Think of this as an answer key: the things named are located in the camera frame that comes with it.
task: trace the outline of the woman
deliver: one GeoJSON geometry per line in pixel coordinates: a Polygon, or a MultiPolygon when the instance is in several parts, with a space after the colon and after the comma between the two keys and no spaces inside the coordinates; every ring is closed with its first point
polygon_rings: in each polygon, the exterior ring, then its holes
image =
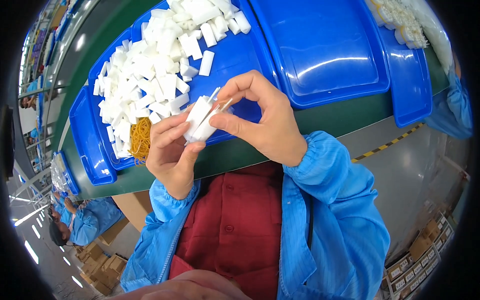
{"type": "Polygon", "coordinates": [[[50,237],[58,246],[64,246],[69,241],[86,246],[125,217],[112,197],[85,200],[78,207],[65,198],[63,205],[72,215],[70,222],[64,223],[62,219],[54,221],[49,228],[50,237]]]}
{"type": "Polygon", "coordinates": [[[218,114],[210,125],[277,164],[193,181],[205,143],[183,147],[188,114],[154,125],[153,212],[123,272],[121,286],[132,291],[123,297],[372,299],[390,243],[373,175],[331,135],[302,136],[287,96],[259,72],[218,93],[220,103],[243,97],[260,106],[259,124],[218,114]]]}

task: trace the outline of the blue plastic tray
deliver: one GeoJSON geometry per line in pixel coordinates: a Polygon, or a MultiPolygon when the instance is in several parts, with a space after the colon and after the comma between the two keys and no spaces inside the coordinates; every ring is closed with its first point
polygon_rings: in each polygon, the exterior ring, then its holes
{"type": "MultiPolygon", "coordinates": [[[[246,0],[232,0],[232,3],[243,11],[252,26],[252,30],[247,35],[243,33],[234,35],[231,31],[228,31],[225,39],[210,48],[207,48],[203,38],[199,40],[202,53],[209,50],[215,53],[215,57],[210,76],[195,76],[192,81],[188,82],[190,103],[194,103],[202,95],[211,95],[216,87],[224,86],[228,79],[250,70],[258,70],[273,85],[280,88],[270,51],[250,5],[246,0]]],[[[156,8],[167,9],[168,4],[163,1],[152,9],[156,8]]],[[[133,23],[133,42],[142,39],[142,23],[148,22],[150,17],[151,14],[148,11],[133,23]]],[[[189,62],[191,66],[200,69],[202,60],[193,60],[190,57],[189,62]]],[[[233,108],[233,113],[242,119],[258,122],[262,117],[258,104],[247,99],[242,99],[239,103],[233,105],[233,108]]],[[[217,130],[206,143],[207,145],[216,144],[232,138],[234,136],[217,130]]]]}
{"type": "Polygon", "coordinates": [[[117,173],[113,169],[99,139],[89,91],[86,86],[80,89],[70,108],[69,117],[73,140],[88,179],[93,185],[115,182],[117,173]]]}
{"type": "Polygon", "coordinates": [[[250,0],[296,108],[386,92],[390,76],[363,0],[250,0]]]}
{"type": "Polygon", "coordinates": [[[63,165],[65,166],[65,171],[63,172],[63,175],[67,181],[68,187],[70,191],[72,192],[72,195],[77,196],[78,193],[80,192],[80,189],[78,188],[77,183],[75,182],[75,179],[72,176],[72,172],[70,171],[70,168],[68,166],[67,160],[65,159],[65,154],[63,154],[63,151],[58,151],[54,152],[54,155],[61,155],[63,165]]]}
{"type": "Polygon", "coordinates": [[[95,124],[99,133],[99,140],[102,143],[105,152],[107,153],[107,157],[111,165],[115,170],[123,170],[125,168],[129,168],[135,165],[135,158],[130,157],[127,159],[121,158],[117,159],[115,157],[115,153],[113,152],[112,143],[108,138],[107,133],[107,126],[110,124],[102,123],[102,117],[100,116],[100,108],[98,104],[105,99],[105,97],[101,96],[94,96],[93,95],[93,88],[95,85],[95,79],[98,78],[100,71],[102,70],[103,63],[110,59],[110,56],[115,52],[115,47],[121,46],[123,40],[131,40],[132,39],[132,30],[131,28],[127,28],[124,32],[120,34],[119,37],[103,52],[100,58],[95,62],[93,67],[90,69],[88,73],[88,93],[91,98],[91,105],[93,110],[93,115],[95,119],[95,124]]]}
{"type": "Polygon", "coordinates": [[[400,45],[393,30],[381,27],[380,34],[390,66],[395,123],[402,128],[432,113],[432,84],[423,49],[400,45]]]}

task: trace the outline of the finger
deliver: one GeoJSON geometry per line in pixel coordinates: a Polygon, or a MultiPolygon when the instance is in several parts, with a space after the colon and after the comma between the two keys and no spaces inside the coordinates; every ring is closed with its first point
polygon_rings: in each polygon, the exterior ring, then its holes
{"type": "Polygon", "coordinates": [[[164,133],[165,131],[177,127],[183,122],[186,121],[188,117],[187,112],[183,112],[176,116],[170,116],[158,122],[157,124],[152,125],[150,129],[150,140],[153,140],[154,136],[164,133]]]}
{"type": "Polygon", "coordinates": [[[173,127],[163,132],[160,135],[157,135],[150,141],[151,146],[155,148],[164,148],[167,145],[170,145],[172,142],[180,138],[190,127],[190,122],[183,122],[177,127],[173,127]]]}
{"type": "Polygon", "coordinates": [[[213,115],[210,118],[209,124],[212,127],[241,138],[254,147],[258,144],[258,140],[262,136],[260,134],[262,126],[260,124],[249,122],[232,114],[220,113],[213,115]]]}
{"type": "Polygon", "coordinates": [[[217,99],[222,102],[228,101],[241,91],[245,91],[244,97],[258,101],[258,105],[264,109],[275,104],[276,98],[282,95],[260,72],[252,70],[228,80],[218,93],[217,99]]]}
{"type": "Polygon", "coordinates": [[[183,153],[180,156],[180,159],[175,166],[180,172],[193,172],[193,166],[198,158],[198,153],[205,148],[205,142],[195,142],[188,144],[183,153]]]}

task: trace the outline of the label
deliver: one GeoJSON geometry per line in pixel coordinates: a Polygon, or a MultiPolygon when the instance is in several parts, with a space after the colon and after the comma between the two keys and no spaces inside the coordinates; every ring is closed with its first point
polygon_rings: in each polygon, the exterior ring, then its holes
{"type": "Polygon", "coordinates": [[[413,272],[416,274],[418,274],[420,271],[422,270],[422,267],[421,267],[421,264],[417,265],[414,269],[413,269],[413,272]]]}
{"type": "Polygon", "coordinates": [[[413,271],[411,271],[410,273],[408,273],[406,276],[405,276],[405,280],[407,282],[411,281],[413,279],[413,277],[415,277],[415,273],[413,271]]]}
{"type": "Polygon", "coordinates": [[[400,263],[400,268],[402,269],[402,271],[404,271],[407,266],[408,266],[408,260],[404,259],[404,260],[400,263]]]}
{"type": "Polygon", "coordinates": [[[433,265],[428,267],[428,269],[426,271],[427,275],[430,274],[432,272],[432,270],[433,270],[433,265]]]}
{"type": "Polygon", "coordinates": [[[423,280],[425,280],[425,278],[427,278],[427,274],[425,274],[425,272],[423,272],[419,277],[419,283],[421,283],[423,280]]]}
{"type": "Polygon", "coordinates": [[[402,279],[402,280],[398,281],[397,283],[395,283],[395,290],[401,289],[402,286],[404,286],[404,285],[405,285],[405,280],[402,279]]]}
{"type": "Polygon", "coordinates": [[[432,249],[432,251],[430,251],[430,253],[428,253],[428,259],[432,259],[432,257],[435,256],[435,251],[432,249]]]}
{"type": "Polygon", "coordinates": [[[427,256],[421,261],[421,266],[422,267],[426,266],[428,264],[428,261],[429,261],[429,259],[428,259],[428,256],[427,256]]]}
{"type": "Polygon", "coordinates": [[[410,290],[413,292],[414,289],[416,289],[419,286],[419,281],[415,280],[412,285],[410,286],[410,290]]]}
{"type": "Polygon", "coordinates": [[[390,272],[390,276],[392,276],[392,278],[395,278],[400,274],[402,274],[402,271],[400,271],[400,268],[397,268],[397,269],[393,270],[392,272],[390,272]]]}

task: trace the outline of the hand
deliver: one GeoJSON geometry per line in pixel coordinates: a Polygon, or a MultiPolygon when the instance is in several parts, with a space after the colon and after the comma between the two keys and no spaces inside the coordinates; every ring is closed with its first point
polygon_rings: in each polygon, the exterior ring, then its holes
{"type": "Polygon", "coordinates": [[[285,94],[275,88],[258,71],[230,79],[218,93],[219,103],[233,98],[258,102],[262,118],[258,124],[231,114],[217,114],[210,125],[235,135],[255,147],[267,158],[288,167],[298,166],[307,152],[307,142],[300,134],[293,110],[285,94]]]}
{"type": "Polygon", "coordinates": [[[150,130],[150,152],[147,169],[163,183],[168,193],[183,200],[193,186],[193,166],[198,153],[205,148],[204,142],[185,145],[183,134],[190,123],[186,122],[188,111],[165,118],[150,130]]]}
{"type": "Polygon", "coordinates": [[[71,212],[72,214],[76,214],[77,212],[77,209],[75,208],[75,206],[73,206],[73,203],[72,201],[69,199],[69,198],[65,198],[63,200],[63,205],[65,205],[65,208],[71,212]]]}

